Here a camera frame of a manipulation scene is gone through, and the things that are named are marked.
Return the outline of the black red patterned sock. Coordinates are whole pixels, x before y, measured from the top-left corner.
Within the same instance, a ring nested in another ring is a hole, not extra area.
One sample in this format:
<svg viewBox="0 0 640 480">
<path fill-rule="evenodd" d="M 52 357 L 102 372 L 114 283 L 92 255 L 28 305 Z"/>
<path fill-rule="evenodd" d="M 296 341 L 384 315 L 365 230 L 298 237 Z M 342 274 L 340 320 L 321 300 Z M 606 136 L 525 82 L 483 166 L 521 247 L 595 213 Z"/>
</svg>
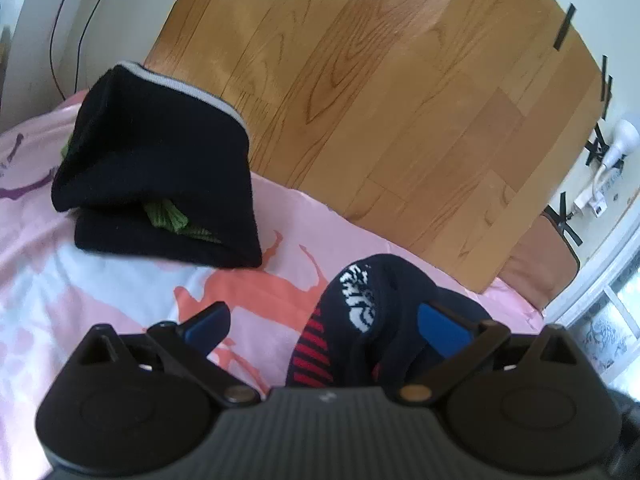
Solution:
<svg viewBox="0 0 640 480">
<path fill-rule="evenodd" d="M 440 304 L 471 322 L 489 313 L 436 285 L 395 255 L 346 266 L 324 292 L 294 347 L 289 387 L 399 388 L 442 358 L 418 332 L 420 304 Z"/>
</svg>

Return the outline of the brown dotted pillow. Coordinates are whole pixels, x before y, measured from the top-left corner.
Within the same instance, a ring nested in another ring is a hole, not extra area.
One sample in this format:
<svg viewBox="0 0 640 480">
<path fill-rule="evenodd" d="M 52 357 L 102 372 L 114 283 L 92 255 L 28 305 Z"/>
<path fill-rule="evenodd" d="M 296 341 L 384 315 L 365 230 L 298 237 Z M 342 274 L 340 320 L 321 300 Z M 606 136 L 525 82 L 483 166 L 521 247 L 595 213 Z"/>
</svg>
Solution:
<svg viewBox="0 0 640 480">
<path fill-rule="evenodd" d="M 579 269 L 568 241 L 541 214 L 512 248 L 498 278 L 542 312 L 574 281 Z"/>
</svg>

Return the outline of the pink bed sheet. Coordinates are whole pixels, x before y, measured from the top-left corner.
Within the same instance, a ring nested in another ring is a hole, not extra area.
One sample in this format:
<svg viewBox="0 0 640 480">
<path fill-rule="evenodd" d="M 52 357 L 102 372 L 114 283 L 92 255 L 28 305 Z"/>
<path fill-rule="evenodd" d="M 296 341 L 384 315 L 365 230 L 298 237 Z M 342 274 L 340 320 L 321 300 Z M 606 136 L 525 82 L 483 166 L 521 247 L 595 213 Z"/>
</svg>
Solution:
<svg viewBox="0 0 640 480">
<path fill-rule="evenodd" d="M 397 254 L 388 240 L 326 205 L 261 177 L 252 180 L 262 265 L 215 270 L 84 252 L 74 219 L 55 211 L 51 182 L 80 107 L 71 98 L 1 137 L 1 474 L 39 479 L 49 464 L 37 408 L 88 329 L 140 333 L 214 301 L 231 330 L 213 360 L 260 392 L 283 385 L 296 341 L 321 293 L 345 266 Z"/>
</svg>

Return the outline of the folded black socks stack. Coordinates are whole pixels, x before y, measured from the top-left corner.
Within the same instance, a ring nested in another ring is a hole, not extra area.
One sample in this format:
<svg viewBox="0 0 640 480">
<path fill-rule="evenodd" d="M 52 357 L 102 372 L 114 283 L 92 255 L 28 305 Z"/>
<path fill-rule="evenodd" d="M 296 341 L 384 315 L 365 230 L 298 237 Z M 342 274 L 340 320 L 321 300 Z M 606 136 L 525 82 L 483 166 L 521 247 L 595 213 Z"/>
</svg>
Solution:
<svg viewBox="0 0 640 480">
<path fill-rule="evenodd" d="M 79 109 L 51 200 L 89 252 L 257 268 L 247 128 L 226 101 L 120 62 Z"/>
</svg>

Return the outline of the wooden headboard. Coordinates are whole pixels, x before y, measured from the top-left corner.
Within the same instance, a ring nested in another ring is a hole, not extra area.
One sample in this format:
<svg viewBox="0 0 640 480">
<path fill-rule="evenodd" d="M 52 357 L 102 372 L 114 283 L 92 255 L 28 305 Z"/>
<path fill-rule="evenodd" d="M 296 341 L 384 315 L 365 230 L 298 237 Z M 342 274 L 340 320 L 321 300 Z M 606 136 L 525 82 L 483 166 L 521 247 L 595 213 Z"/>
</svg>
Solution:
<svg viewBox="0 0 640 480">
<path fill-rule="evenodd" d="M 555 0 L 177 0 L 145 63 L 235 106 L 255 172 L 476 292 L 602 112 Z"/>
</svg>

